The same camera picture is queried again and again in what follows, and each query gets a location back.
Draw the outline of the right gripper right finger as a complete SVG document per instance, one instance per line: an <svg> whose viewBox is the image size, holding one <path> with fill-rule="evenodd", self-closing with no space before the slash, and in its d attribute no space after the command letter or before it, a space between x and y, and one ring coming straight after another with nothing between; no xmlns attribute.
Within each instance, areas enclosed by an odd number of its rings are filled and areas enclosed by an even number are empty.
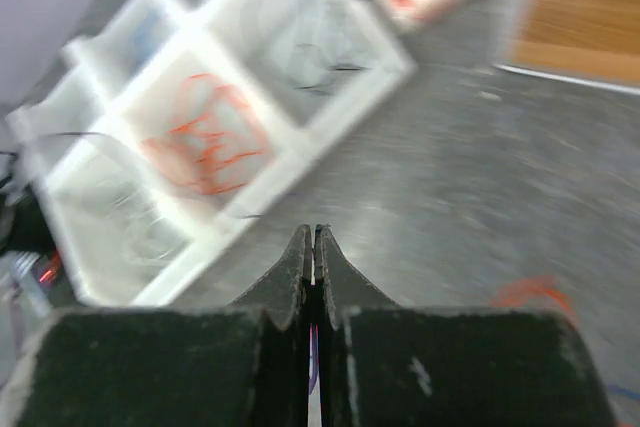
<svg viewBox="0 0 640 427"><path fill-rule="evenodd" d="M326 426L613 426L582 337L552 310L403 307L315 231Z"/></svg>

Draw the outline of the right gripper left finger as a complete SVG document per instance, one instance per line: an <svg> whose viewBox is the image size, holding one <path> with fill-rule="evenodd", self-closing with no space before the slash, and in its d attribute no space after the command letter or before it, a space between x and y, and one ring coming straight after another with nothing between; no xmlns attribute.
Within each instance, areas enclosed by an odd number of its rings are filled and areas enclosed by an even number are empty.
<svg viewBox="0 0 640 427"><path fill-rule="evenodd" d="M303 426L311 230L230 305L55 314L1 394L5 426Z"/></svg>

